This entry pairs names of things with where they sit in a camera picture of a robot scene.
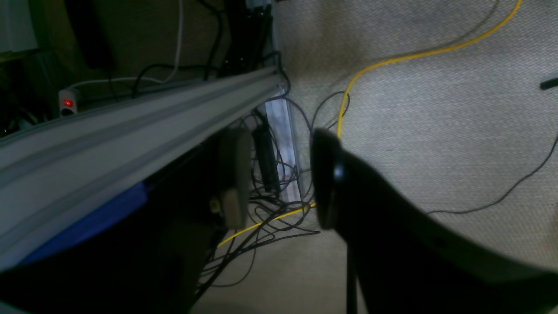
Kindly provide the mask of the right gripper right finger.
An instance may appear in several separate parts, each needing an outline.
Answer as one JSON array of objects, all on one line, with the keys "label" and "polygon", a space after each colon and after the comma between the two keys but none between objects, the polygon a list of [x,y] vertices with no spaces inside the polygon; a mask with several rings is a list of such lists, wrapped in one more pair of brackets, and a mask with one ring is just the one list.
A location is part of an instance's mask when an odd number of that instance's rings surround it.
[{"label": "right gripper right finger", "polygon": [[321,227],[346,242],[370,314],[548,314],[557,273],[436,222],[326,129],[311,140]]}]

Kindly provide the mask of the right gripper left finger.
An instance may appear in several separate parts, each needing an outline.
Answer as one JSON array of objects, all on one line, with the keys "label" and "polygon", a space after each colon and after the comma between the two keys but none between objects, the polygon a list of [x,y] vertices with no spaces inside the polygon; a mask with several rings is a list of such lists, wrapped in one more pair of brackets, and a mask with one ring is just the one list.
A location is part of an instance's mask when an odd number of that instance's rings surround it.
[{"label": "right gripper left finger", "polygon": [[209,206],[228,230],[245,226],[250,185],[251,134],[245,128],[221,131],[211,161]]}]

